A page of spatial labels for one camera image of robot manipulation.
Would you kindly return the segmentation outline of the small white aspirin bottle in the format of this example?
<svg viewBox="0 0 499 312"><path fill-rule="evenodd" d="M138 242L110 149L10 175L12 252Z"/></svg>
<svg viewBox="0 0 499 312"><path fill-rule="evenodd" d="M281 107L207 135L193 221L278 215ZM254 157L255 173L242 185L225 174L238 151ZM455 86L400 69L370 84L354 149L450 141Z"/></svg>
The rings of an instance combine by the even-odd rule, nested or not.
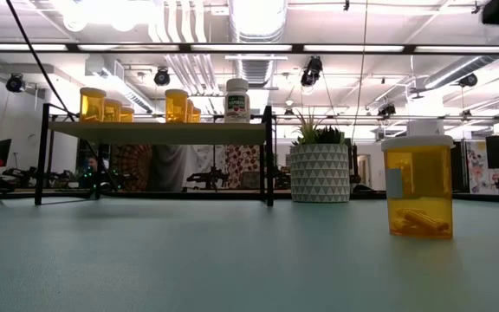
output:
<svg viewBox="0 0 499 312"><path fill-rule="evenodd" d="M241 78L233 78L226 82L224 97L224 122L249 123L250 98L247 94L249 83Z"/></svg>

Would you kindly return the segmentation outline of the floral patterned curtain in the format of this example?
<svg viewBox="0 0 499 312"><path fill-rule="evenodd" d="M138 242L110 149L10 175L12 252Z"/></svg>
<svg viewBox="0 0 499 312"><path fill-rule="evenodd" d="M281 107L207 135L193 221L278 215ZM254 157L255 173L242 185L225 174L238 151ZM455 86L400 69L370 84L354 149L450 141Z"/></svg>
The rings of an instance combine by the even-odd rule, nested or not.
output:
<svg viewBox="0 0 499 312"><path fill-rule="evenodd" d="M258 172L259 146L228 145L225 147L226 172L229 174L227 186L230 189L241 188L242 176L245 172Z"/></svg>

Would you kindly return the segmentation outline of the plant in white patterned pot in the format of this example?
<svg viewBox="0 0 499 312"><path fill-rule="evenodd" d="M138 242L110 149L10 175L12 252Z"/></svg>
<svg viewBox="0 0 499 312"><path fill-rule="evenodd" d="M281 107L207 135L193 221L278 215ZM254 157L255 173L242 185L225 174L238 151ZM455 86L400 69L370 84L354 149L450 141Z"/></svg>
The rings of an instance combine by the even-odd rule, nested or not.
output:
<svg viewBox="0 0 499 312"><path fill-rule="evenodd" d="M350 200L349 151L337 127L321 127L313 115L296 115L298 138L290 148L290 191L298 203L335 204Z"/></svg>

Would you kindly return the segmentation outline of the grey hanging cloth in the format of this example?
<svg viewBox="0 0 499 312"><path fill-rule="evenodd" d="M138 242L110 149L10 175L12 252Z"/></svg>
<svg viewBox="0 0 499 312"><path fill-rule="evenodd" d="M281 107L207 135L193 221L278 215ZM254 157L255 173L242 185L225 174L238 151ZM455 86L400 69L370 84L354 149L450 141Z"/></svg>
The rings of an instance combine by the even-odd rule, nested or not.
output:
<svg viewBox="0 0 499 312"><path fill-rule="evenodd" d="M186 146L153 145L146 189L150 192L181 192Z"/></svg>

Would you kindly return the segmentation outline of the brown mandala tapestry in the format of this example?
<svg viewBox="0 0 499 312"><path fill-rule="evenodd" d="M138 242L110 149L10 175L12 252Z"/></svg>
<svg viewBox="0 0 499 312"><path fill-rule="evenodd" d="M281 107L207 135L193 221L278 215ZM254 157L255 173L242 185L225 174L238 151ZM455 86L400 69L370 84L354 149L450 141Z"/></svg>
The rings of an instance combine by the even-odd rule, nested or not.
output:
<svg viewBox="0 0 499 312"><path fill-rule="evenodd" d="M121 190L143 192L146 189L152 148L149 145L111 145L111 170Z"/></svg>

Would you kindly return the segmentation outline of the white cylinder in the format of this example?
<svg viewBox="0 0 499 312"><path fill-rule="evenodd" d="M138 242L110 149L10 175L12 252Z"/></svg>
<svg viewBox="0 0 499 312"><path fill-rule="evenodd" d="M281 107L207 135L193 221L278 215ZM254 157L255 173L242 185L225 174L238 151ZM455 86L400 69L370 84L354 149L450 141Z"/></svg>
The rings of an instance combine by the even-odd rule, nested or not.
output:
<svg viewBox="0 0 499 312"><path fill-rule="evenodd" d="M407 123L406 135L444 135L444 122L442 120L411 120Z"/></svg>

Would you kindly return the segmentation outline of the black overhead light bar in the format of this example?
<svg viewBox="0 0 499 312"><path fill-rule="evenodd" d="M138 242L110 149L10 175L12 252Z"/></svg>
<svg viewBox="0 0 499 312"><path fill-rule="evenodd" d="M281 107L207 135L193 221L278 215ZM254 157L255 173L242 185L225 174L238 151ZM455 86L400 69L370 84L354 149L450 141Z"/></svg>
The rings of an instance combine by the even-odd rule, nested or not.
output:
<svg viewBox="0 0 499 312"><path fill-rule="evenodd" d="M499 45L273 43L34 43L0 42L0 53L259 54L259 55L498 55Z"/></svg>

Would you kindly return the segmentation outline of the black aluminium table frame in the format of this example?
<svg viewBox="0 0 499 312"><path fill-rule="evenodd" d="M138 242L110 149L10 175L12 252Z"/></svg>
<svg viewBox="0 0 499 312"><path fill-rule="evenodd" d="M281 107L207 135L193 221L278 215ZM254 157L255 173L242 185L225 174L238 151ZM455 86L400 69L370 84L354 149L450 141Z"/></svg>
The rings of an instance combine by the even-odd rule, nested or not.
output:
<svg viewBox="0 0 499 312"><path fill-rule="evenodd" d="M102 192L102 197L186 200L262 200L260 193L252 192ZM0 193L0 199L34 198L33 192ZM45 192L43 198L94 198L93 192ZM498 194L453 193L457 200L496 202Z"/></svg>

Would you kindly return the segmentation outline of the wooden shelf black frame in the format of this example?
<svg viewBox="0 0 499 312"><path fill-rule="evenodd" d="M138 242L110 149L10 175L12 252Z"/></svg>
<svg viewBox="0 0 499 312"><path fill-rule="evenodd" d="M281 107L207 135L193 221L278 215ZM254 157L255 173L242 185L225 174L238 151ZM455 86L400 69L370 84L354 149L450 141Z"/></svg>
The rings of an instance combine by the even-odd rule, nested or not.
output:
<svg viewBox="0 0 499 312"><path fill-rule="evenodd" d="M53 146L53 141L48 139L51 131L63 133L93 142L98 150L94 153L98 159L99 172L96 173L96 182L100 183L100 172L103 166L103 146L108 145L256 145L259 146L260 160L260 185L259 192L263 199L260 200L267 206L274 205L274 178L273 169L275 157L273 153L273 119L272 108L266 107L260 116L260 124L243 123L80 123L73 120L51 121L49 110L53 107L50 103L42 106L42 124L37 161L35 204L42 203L43 188L45 187L47 157L52 155L48 150Z"/></svg>

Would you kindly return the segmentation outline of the floral wall hanging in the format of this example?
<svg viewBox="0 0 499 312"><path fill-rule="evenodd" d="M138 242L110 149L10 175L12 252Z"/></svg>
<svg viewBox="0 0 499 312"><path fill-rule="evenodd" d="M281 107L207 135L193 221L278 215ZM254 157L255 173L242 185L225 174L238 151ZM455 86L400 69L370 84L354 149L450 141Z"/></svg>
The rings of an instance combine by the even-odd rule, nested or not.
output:
<svg viewBox="0 0 499 312"><path fill-rule="evenodd" d="M488 168L485 141L467 141L466 158L469 174L470 193L494 194L495 189Z"/></svg>

